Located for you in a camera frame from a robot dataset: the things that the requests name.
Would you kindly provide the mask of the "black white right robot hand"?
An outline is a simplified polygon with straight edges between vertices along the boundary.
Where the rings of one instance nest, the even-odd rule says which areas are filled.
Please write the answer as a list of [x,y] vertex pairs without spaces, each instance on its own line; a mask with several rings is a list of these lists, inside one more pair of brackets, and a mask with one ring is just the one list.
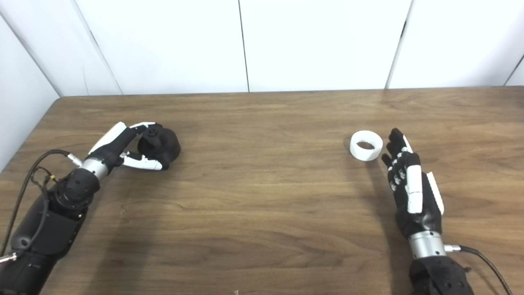
[[382,162],[393,192],[395,222],[403,237],[423,231],[442,233],[444,203],[432,172],[423,172],[418,153],[400,129],[393,128]]

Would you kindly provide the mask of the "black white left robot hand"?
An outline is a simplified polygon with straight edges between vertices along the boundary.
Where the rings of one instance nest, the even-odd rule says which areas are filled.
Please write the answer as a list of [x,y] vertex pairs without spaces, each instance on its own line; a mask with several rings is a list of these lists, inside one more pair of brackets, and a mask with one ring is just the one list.
[[107,174],[119,166],[142,170],[168,170],[170,164],[166,160],[125,151],[137,136],[145,135],[145,132],[152,127],[162,127],[162,125],[144,122],[127,126],[123,122],[118,122],[94,144],[86,159],[95,159],[104,164]]

